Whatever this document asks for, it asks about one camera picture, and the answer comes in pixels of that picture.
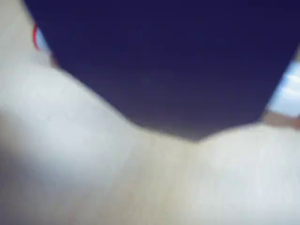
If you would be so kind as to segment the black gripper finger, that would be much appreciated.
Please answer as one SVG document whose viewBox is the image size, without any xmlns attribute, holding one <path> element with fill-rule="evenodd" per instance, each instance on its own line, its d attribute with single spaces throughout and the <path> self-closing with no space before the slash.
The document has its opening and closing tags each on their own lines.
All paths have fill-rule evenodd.
<svg viewBox="0 0 300 225">
<path fill-rule="evenodd" d="M 58 64 L 135 124 L 191 140 L 257 121 L 297 0 L 27 0 Z"/>
</svg>

